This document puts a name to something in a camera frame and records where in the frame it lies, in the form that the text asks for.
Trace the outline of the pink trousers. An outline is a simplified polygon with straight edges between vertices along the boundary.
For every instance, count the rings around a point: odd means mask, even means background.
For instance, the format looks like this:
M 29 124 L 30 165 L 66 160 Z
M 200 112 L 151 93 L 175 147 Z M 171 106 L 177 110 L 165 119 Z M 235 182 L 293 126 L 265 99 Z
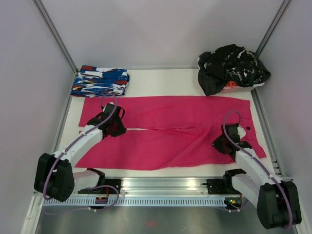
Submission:
M 212 146 L 224 122 L 239 123 L 247 131 L 243 139 L 260 158 L 266 157 L 257 141 L 248 100 L 159 96 L 121 97 L 117 103 L 124 109 L 122 123 L 127 132 L 96 144 L 77 167 L 158 170 L 233 163 Z

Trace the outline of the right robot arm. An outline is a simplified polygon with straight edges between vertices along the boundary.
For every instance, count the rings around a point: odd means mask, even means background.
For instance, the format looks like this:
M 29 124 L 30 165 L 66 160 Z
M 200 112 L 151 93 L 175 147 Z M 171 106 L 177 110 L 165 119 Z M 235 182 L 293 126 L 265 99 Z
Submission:
M 224 173 L 222 187 L 240 192 L 256 208 L 265 229 L 289 228 L 302 222 L 297 186 L 270 171 L 247 141 L 241 141 L 238 124 L 223 124 L 212 146 L 240 168 Z

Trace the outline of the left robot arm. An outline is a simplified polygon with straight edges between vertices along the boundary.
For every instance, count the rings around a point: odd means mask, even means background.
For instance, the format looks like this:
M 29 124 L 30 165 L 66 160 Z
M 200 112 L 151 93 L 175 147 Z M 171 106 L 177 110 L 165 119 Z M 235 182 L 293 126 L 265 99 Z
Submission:
M 106 137 L 118 137 L 126 133 L 122 123 L 125 110 L 113 103 L 102 107 L 102 111 L 90 119 L 83 130 L 67 147 L 52 154 L 39 157 L 34 189 L 42 193 L 45 200 L 66 201 L 72 193 L 92 190 L 96 194 L 106 188 L 105 173 L 87 168 L 75 173 L 73 168 L 94 146 Z

